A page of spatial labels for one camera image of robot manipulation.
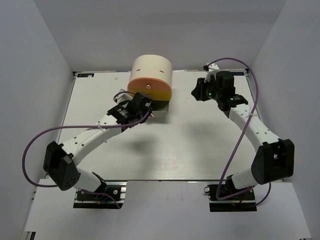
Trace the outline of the round beige orange organizer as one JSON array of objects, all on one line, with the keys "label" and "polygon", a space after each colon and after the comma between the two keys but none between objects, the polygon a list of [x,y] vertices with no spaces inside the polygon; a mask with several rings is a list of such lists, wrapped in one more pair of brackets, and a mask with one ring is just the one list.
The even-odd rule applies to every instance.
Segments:
[{"label": "round beige orange organizer", "polygon": [[173,66],[160,55],[145,54],[133,62],[127,90],[151,96],[156,116],[169,112],[172,99]]}]

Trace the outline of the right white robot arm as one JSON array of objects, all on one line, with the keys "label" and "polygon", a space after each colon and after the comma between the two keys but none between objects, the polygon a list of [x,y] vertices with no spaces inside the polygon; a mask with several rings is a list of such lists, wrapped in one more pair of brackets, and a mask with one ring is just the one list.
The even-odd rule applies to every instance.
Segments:
[{"label": "right white robot arm", "polygon": [[294,174],[294,143],[271,132],[251,112],[249,102],[236,93],[232,72],[218,71],[198,78],[191,95],[197,101],[216,101],[218,108],[240,128],[241,135],[247,137],[255,150],[250,168],[228,176],[220,186],[229,198],[236,200],[250,187],[289,178]]}]

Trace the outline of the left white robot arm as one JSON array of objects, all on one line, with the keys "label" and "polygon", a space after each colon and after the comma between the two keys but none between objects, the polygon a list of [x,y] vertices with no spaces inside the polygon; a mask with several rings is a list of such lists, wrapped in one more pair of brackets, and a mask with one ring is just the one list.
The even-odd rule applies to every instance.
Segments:
[{"label": "left white robot arm", "polygon": [[81,170],[78,165],[107,140],[144,123],[152,113],[151,106],[151,96],[137,92],[132,99],[108,110],[95,125],[85,127],[79,135],[61,144],[51,142],[46,148],[43,169],[62,191],[74,187],[88,191],[96,200],[103,198],[105,181],[97,173]]}]

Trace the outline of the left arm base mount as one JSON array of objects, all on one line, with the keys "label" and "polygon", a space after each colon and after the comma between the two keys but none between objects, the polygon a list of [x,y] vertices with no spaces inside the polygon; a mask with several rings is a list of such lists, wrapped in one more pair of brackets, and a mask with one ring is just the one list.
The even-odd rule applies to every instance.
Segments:
[{"label": "left arm base mount", "polygon": [[106,187],[99,191],[104,193],[104,195],[88,194],[83,190],[77,189],[74,197],[73,208],[119,210],[125,201],[127,182],[106,182]]}]

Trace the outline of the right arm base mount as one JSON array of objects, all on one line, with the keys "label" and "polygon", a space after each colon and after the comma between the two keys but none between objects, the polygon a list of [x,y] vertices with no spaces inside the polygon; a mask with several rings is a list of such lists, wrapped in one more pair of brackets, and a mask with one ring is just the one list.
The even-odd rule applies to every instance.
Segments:
[{"label": "right arm base mount", "polygon": [[218,200],[216,191],[218,184],[208,184],[204,189],[204,194],[209,199],[209,210],[212,213],[232,213],[232,212],[256,212],[256,198],[254,191],[251,189],[240,195]]}]

